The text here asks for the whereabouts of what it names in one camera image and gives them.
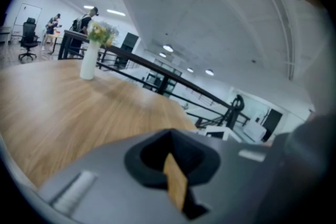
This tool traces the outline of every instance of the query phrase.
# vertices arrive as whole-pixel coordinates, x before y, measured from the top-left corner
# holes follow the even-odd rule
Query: office chair
[[[37,46],[37,36],[35,36],[35,19],[34,18],[28,18],[27,22],[23,23],[23,36],[21,39],[21,47],[24,47],[27,49],[27,52],[24,54],[20,54],[18,56],[19,60],[21,61],[25,56],[29,56],[32,58],[32,55],[37,57],[36,54],[33,54],[30,52],[31,48],[34,48]]]

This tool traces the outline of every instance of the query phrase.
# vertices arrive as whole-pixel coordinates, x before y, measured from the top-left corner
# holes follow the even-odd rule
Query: flower bouquet
[[[91,80],[95,75],[98,51],[101,45],[116,45],[116,37],[119,31],[106,22],[91,21],[88,25],[88,39],[90,44],[84,55],[82,66],[80,69],[80,77],[82,79]]]

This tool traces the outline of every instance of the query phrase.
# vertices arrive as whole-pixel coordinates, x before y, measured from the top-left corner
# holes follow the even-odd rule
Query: wooden table
[[[9,153],[39,187],[91,149],[164,128],[196,129],[180,105],[80,60],[29,63],[0,71],[0,132]]]

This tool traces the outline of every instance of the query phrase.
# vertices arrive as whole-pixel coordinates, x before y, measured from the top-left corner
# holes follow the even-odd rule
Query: black railing
[[[64,60],[64,59],[69,59],[68,55],[69,54],[72,54],[72,55],[75,55],[75,56],[78,56],[79,58],[78,59],[81,59],[83,58],[83,54],[80,54],[76,51],[74,51],[74,49],[78,50],[78,48],[74,48],[74,47],[71,47],[71,41],[73,39],[77,39],[77,40],[81,40],[83,42],[86,42],[88,43],[89,40],[87,39],[87,36],[86,35],[83,35],[83,34],[80,34],[80,33],[77,33],[77,32],[74,32],[74,31],[69,31],[69,30],[65,30],[64,31],[64,37],[63,37],[63,40],[62,40],[62,43],[61,43],[61,46],[60,46],[60,49],[59,49],[59,54],[58,54],[58,60]],[[213,94],[203,90],[202,88],[198,87],[197,85],[191,83],[190,81],[187,81],[183,78],[181,78],[180,76],[142,58],[142,57],[139,57],[135,54],[132,54],[132,53],[129,53],[127,51],[124,51],[118,47],[115,47],[115,46],[111,46],[111,47],[105,47],[105,46],[101,46],[101,48],[104,50],[104,52],[101,53],[101,55],[99,55],[98,59],[97,59],[97,66],[99,67],[99,69],[102,69],[102,68],[105,68],[106,70],[110,70],[110,71],[114,71],[116,73],[119,73],[119,74],[122,74],[124,75],[125,77],[128,77],[134,81],[137,81],[137,82],[140,82],[141,84],[143,85],[146,85],[146,86],[149,86],[151,88],[155,88],[157,89],[157,93],[158,94],[169,94],[171,96],[174,96],[176,98],[179,98],[181,100],[184,100],[188,103],[191,103],[193,105],[196,105],[200,108],[204,108],[208,111],[211,111],[213,113],[216,113],[219,115],[218,118],[214,119],[214,120],[209,120],[209,119],[206,119],[202,116],[196,116],[196,115],[192,115],[192,116],[196,116],[198,117],[198,121],[199,122],[202,122],[203,120],[207,120],[205,123],[210,123],[210,122],[215,122],[217,123],[218,122],[222,122],[224,121],[224,117],[225,115],[224,114],[221,114],[217,111],[214,111],[210,108],[207,108],[203,105],[200,105],[198,103],[195,103],[195,102],[192,102],[186,98],[183,98],[179,95],[176,95],[170,91],[167,91],[166,90],[166,87],[167,87],[167,83],[169,80],[174,80],[176,81],[177,83],[180,83],[188,88],[190,88],[192,91],[196,91],[198,92],[199,94],[211,99],[213,102],[216,102],[217,104],[220,104],[228,109],[231,108],[231,106],[224,102],[223,100],[219,99],[218,97],[214,96]],[[114,59],[106,59],[106,55],[109,55],[109,56],[113,56]],[[119,70],[119,65],[118,63],[116,63],[116,59],[120,57],[120,58],[123,58],[123,59],[128,59],[128,62],[132,62],[132,65],[136,65],[136,67],[138,66],[144,66],[146,68],[149,68],[159,74],[162,74],[164,75],[164,79],[162,80],[161,84],[159,86],[155,86],[151,83],[147,83],[146,81],[143,81],[142,79],[138,79],[134,76],[131,76],[125,72],[122,72],[121,70]],[[246,115],[242,114],[242,113],[239,113],[240,116],[244,117],[245,118],[245,123],[250,120],[249,117],[247,117]]]
[[[205,129],[208,125],[211,125],[211,126],[223,126],[224,123],[227,122],[227,119],[225,116],[219,116],[215,119],[207,119],[203,116],[197,116],[195,114],[192,114],[192,113],[189,113],[187,112],[188,115],[190,116],[193,116],[193,117],[197,117],[197,121],[195,123],[195,126],[198,128],[198,129]],[[242,124],[242,126],[245,126],[245,124],[247,123],[247,121],[249,120],[249,118],[245,119],[244,121],[239,121],[237,120],[236,123],[240,123]]]
[[[191,94],[195,95],[195,97],[197,97],[197,99],[199,99],[202,103],[208,106],[216,105],[216,102],[214,102],[211,98],[208,98],[188,87],[186,88],[186,90],[189,91]]]

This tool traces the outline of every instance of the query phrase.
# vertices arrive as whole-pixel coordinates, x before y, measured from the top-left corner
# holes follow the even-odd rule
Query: wall
[[[336,38],[332,37],[301,78],[316,114],[327,114],[336,110],[335,44]]]
[[[295,130],[296,127],[304,124],[305,121],[292,113],[288,113],[286,121],[282,127],[281,133],[290,133]]]
[[[226,81],[236,89],[261,97],[294,115],[307,119],[312,107],[308,92],[300,84],[270,70],[213,69],[218,80]]]
[[[254,96],[243,93],[236,89],[231,91],[227,102],[231,104],[238,94],[240,94],[244,99],[245,106],[242,110],[242,113],[248,116],[252,121],[255,121],[257,118],[259,118],[259,123],[261,123],[270,109],[269,103],[265,100],[257,100],[257,98]]]
[[[39,37],[39,41],[41,41],[43,37],[43,30],[45,30],[46,24],[50,18],[56,16],[57,13],[61,14],[61,19],[59,20],[59,24],[62,25],[62,27],[59,28],[61,36],[63,30],[69,29],[72,25],[72,21],[81,15],[78,10],[75,10],[59,0],[12,0],[6,11],[7,17],[4,26],[10,26],[13,28],[15,18],[22,3],[33,5],[42,9],[35,29],[35,33]]]
[[[103,17],[103,16],[95,16],[93,18],[93,20],[97,21],[97,22],[106,22],[112,26],[116,26],[118,28],[118,31],[119,31],[119,36],[115,39],[117,41],[117,47],[121,47],[127,33],[131,33],[131,34],[134,34],[136,36],[139,36],[138,34],[138,31],[136,30],[136,28],[132,25],[132,24],[129,24],[129,23],[126,23],[124,21],[121,21],[121,20],[118,20],[116,18],[116,16],[119,16],[119,15],[111,15],[110,18],[107,18],[107,17]],[[138,38],[138,40],[136,41],[136,44],[137,43],[140,43],[141,39],[140,37]]]
[[[180,72],[182,72],[181,77],[186,79],[187,81],[190,81],[192,83],[194,83],[195,85],[199,86],[200,88],[210,92],[211,94],[213,94],[214,96],[222,99],[223,101],[226,101],[228,94],[230,92],[230,86],[224,84],[223,82],[220,81],[216,81],[214,79],[211,78],[202,78],[199,76],[196,76],[182,68],[180,68],[179,66],[166,61],[164,58],[156,56],[154,54],[152,54],[151,52],[147,51],[144,47],[143,42],[139,43],[139,45],[137,46],[137,48],[133,51],[134,54],[143,57],[144,59],[150,61],[150,62],[154,62],[155,59],[158,59],[159,61],[162,61],[163,63],[179,70]],[[148,68],[140,68],[138,72],[132,74],[133,76],[138,77],[139,79],[141,79],[142,77],[147,78],[149,69]],[[195,102],[197,104],[203,105],[203,106],[207,106],[206,104],[204,104],[201,100],[198,99],[198,97],[196,97],[195,95],[193,95],[190,91],[186,90],[186,86],[177,83],[173,93],[176,95],[179,95],[181,97],[184,97],[192,102]],[[185,105],[187,102],[184,100],[181,100],[177,97],[174,96],[170,96],[170,99],[178,102],[180,105]],[[206,109],[200,108],[196,105],[193,105],[191,103],[188,104],[189,105],[189,109],[187,110],[187,112],[189,113],[195,113],[196,115],[199,116],[203,116],[205,118],[208,119],[214,119],[218,117],[218,114],[213,113],[211,111],[208,111]],[[214,111],[218,111],[219,113],[225,113],[227,111],[226,107],[222,106],[222,105],[214,105],[209,107]],[[193,122],[196,122],[196,118],[191,118],[191,120]]]
[[[143,41],[140,40],[140,42],[137,42],[137,44],[135,44],[132,50],[132,53],[144,58],[143,57],[144,52],[145,52],[145,47],[143,45]]]

